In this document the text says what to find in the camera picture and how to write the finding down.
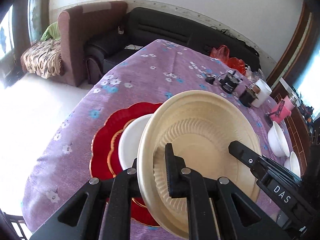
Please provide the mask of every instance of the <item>floor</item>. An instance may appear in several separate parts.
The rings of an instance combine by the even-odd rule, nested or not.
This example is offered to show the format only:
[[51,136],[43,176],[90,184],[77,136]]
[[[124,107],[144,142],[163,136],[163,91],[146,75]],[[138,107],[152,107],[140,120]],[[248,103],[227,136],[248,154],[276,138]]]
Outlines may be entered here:
[[22,215],[25,182],[61,123],[89,92],[27,74],[0,89],[0,208]]

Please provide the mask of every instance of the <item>red plastic bag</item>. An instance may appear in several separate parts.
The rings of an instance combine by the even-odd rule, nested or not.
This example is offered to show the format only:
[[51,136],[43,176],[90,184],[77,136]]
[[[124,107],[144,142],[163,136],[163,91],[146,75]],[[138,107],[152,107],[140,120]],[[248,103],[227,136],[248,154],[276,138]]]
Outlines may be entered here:
[[245,65],[244,61],[242,59],[238,59],[236,57],[232,57],[228,60],[227,63],[229,68],[236,69],[239,71],[242,75],[245,75]]
[[221,45],[218,49],[212,48],[210,57],[217,58],[224,64],[228,64],[230,50],[226,45]]
[[242,59],[236,57],[229,58],[230,50],[226,45],[221,45],[218,49],[212,48],[210,57],[217,58],[229,68],[236,69],[242,75],[245,75],[245,65]]

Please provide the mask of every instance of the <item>gold rim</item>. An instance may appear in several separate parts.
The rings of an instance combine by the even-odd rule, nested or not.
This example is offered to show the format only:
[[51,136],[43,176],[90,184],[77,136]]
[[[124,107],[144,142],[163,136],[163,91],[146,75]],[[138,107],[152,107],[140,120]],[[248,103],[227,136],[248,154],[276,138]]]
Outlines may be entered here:
[[108,120],[110,119],[110,117],[111,117],[114,113],[118,112],[119,110],[129,109],[130,107],[132,107],[132,106],[134,106],[134,105],[136,105],[136,104],[140,104],[140,103],[149,103],[149,104],[152,104],[152,105],[162,104],[162,103],[150,103],[150,102],[142,101],[142,102],[138,102],[138,103],[132,104],[131,106],[129,106],[129,107],[127,107],[127,108],[118,109],[118,110],[114,111],[114,112],[105,120],[103,126],[102,126],[100,129],[98,129],[98,131],[96,131],[96,133],[94,134],[94,136],[93,136],[93,138],[92,138],[92,140],[91,140],[91,159],[90,159],[90,162],[89,162],[89,171],[90,171],[90,176],[91,176],[92,178],[93,178],[93,176],[92,176],[92,171],[91,171],[91,162],[92,162],[92,159],[93,159],[93,143],[94,143],[94,139],[96,138],[98,132],[100,132],[100,130],[105,127],[105,125],[107,124]]
[[112,176],[113,176],[113,177],[115,177],[116,174],[115,174],[115,172],[114,172],[113,169],[112,169],[110,160],[111,160],[111,156],[112,156],[112,154],[113,154],[113,151],[115,150],[114,143],[115,143],[116,137],[119,135],[119,133],[122,133],[122,132],[124,131],[124,129],[126,129],[127,126],[128,126],[133,120],[136,120],[136,118],[131,119],[130,121],[126,122],[126,124],[124,125],[124,127],[123,127],[121,130],[119,130],[118,132],[116,132],[116,133],[113,135],[112,139],[111,139],[111,142],[110,142],[110,151],[108,152],[108,156],[107,156],[107,165],[108,165],[108,168],[109,168],[110,172],[112,173]]
[[[138,102],[138,103],[135,103],[135,104],[133,104],[133,105],[131,105],[131,106],[134,106],[134,105],[140,104],[140,103],[148,103],[148,102]],[[103,126],[94,134],[94,136],[93,136],[93,138],[92,138],[92,141],[91,141],[91,159],[90,159],[90,162],[89,162],[89,171],[90,171],[90,176],[91,176],[92,178],[93,178],[93,176],[92,176],[92,170],[91,170],[91,162],[92,162],[92,159],[93,159],[93,143],[94,143],[94,140],[95,140],[97,134],[100,132],[100,130],[105,127],[105,125],[107,124],[109,118],[110,118],[114,113],[116,113],[117,111],[113,112],[113,113],[106,119],[106,121],[104,122]],[[136,119],[136,118],[129,120],[129,121],[124,125],[124,127],[123,127],[121,130],[117,131],[117,132],[112,136],[112,139],[111,139],[111,142],[110,142],[110,151],[108,152],[108,156],[107,156],[107,165],[108,165],[108,168],[109,168],[109,170],[110,170],[110,172],[111,172],[111,174],[112,174],[113,177],[115,177],[116,174],[115,174],[115,172],[114,172],[113,169],[112,169],[110,160],[111,160],[112,153],[113,153],[113,151],[114,151],[114,142],[115,142],[115,140],[116,140],[116,137],[119,135],[119,133],[122,133],[122,132],[124,131],[124,129],[127,128],[127,126],[128,126],[131,122],[133,122],[135,119]],[[132,198],[132,201],[133,201],[134,203],[136,203],[136,204],[137,204],[138,206],[140,206],[140,207],[147,208],[145,205],[139,203],[135,198]],[[152,226],[152,225],[144,224],[144,223],[136,220],[135,218],[131,218],[131,219],[132,219],[132,220],[135,220],[136,222],[138,222],[138,223],[140,223],[140,224],[142,224],[142,225],[145,225],[145,226],[147,226],[147,227],[155,227],[155,228],[160,227],[160,226]]]

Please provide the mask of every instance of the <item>brown armchair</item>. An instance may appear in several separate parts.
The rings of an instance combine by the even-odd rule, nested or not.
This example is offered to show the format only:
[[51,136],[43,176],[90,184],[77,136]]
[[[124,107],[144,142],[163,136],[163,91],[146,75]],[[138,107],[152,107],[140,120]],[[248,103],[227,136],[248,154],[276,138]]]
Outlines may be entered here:
[[62,11],[58,17],[61,33],[63,75],[53,76],[57,82],[79,86],[87,78],[84,43],[92,36],[119,26],[127,11],[123,1],[89,3]]

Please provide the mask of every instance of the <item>purple tablecloth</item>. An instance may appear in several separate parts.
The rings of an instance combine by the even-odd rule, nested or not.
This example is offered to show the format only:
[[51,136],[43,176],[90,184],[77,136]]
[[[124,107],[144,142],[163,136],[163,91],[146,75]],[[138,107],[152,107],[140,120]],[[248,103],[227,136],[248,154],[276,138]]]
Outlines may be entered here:
[[[276,105],[268,98],[260,108],[246,108],[238,95],[249,85],[243,84],[234,94],[225,93],[215,82],[209,85],[204,73],[217,75],[229,68],[222,62],[191,49],[164,40],[156,40],[109,71],[81,100],[63,122],[28,178],[23,198],[23,217],[35,231],[68,198],[90,179],[91,141],[105,120],[115,111],[138,102],[159,103],[186,90],[207,90],[233,103],[249,120],[259,137],[262,154],[284,164],[269,149],[264,119]],[[289,148],[292,144],[285,123],[281,124]],[[278,207],[261,192],[258,205],[268,215]],[[131,239],[175,239],[163,228],[149,228],[132,220]]]

